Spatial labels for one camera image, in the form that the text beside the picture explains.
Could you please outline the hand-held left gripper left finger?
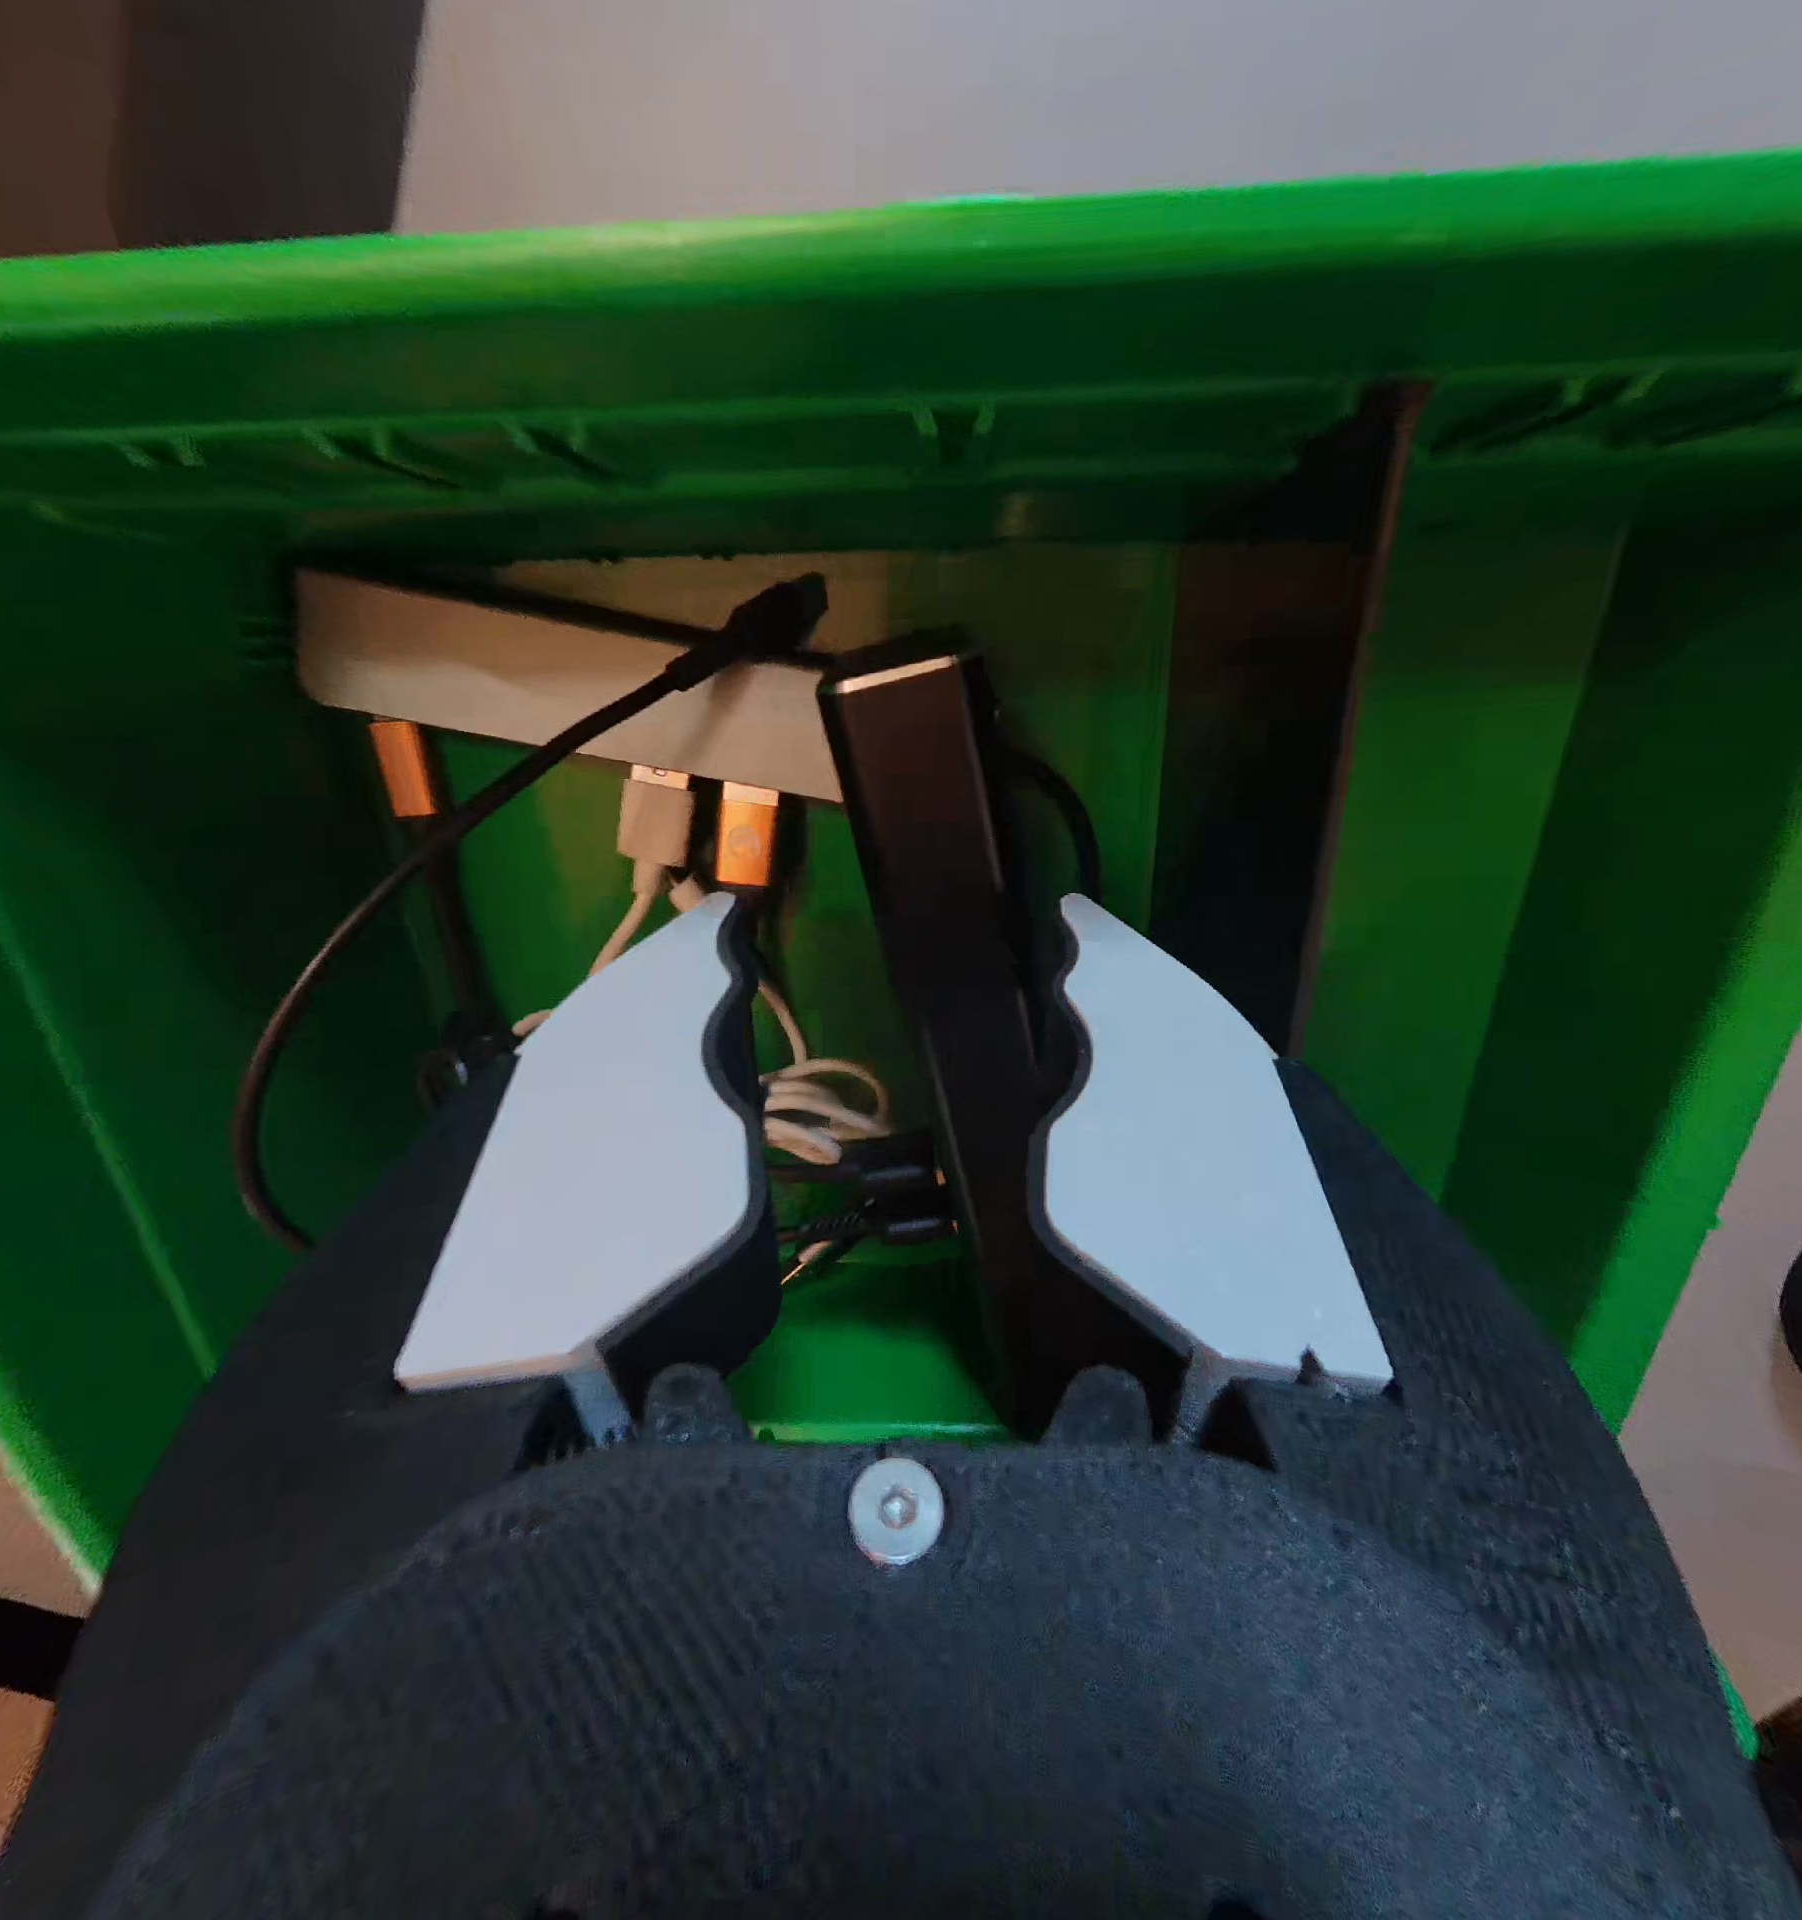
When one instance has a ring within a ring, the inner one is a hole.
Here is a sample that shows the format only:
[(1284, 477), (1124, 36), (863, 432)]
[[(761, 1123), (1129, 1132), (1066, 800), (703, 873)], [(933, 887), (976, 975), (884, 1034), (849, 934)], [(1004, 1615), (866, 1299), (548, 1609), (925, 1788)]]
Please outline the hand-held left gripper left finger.
[(395, 1361), (411, 1395), (554, 1379), (592, 1442), (674, 1365), (732, 1375), (782, 1299), (748, 911), (714, 893), (529, 1041)]

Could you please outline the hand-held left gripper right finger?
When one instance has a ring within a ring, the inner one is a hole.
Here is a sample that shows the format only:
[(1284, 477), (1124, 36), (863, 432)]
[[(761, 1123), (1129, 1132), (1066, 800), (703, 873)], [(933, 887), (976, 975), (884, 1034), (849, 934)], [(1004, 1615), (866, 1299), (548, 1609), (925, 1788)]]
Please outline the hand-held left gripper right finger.
[(1170, 1433), (1247, 1381), (1381, 1396), (1395, 1362), (1273, 1045), (1084, 893), (1058, 930), (1075, 1067), (1036, 1128), (1036, 1234), (1166, 1350)]

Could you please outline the black usb hub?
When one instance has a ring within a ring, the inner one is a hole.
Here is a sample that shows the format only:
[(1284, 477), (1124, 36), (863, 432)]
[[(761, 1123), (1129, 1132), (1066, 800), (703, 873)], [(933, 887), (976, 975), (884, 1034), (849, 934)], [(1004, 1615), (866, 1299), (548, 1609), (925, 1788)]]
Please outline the black usb hub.
[(982, 1284), (989, 1389), (1033, 1433), (1080, 1367), (1080, 1326), (1031, 1222), (1040, 1071), (982, 655), (953, 627), (882, 640), (835, 657), (818, 705)]

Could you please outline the green plastic bin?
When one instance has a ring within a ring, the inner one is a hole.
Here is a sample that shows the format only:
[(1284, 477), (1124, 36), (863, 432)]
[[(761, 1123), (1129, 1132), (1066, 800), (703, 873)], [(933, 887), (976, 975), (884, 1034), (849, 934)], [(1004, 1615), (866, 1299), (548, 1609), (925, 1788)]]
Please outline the green plastic bin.
[(0, 262), (0, 1453), (87, 1581), (395, 857), (302, 568), (887, 561), (1634, 1409), (1802, 1024), (1802, 153)]

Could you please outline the grey usb hub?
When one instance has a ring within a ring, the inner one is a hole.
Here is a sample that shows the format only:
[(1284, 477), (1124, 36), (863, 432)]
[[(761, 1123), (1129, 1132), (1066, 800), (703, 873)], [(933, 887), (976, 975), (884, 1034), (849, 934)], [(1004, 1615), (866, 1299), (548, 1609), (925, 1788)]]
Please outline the grey usb hub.
[[(531, 612), (343, 574), (293, 578), (296, 672), (331, 709), (542, 745), (685, 653), (592, 618)], [(605, 730), (609, 763), (840, 803), (818, 687), (824, 657), (748, 663)]]

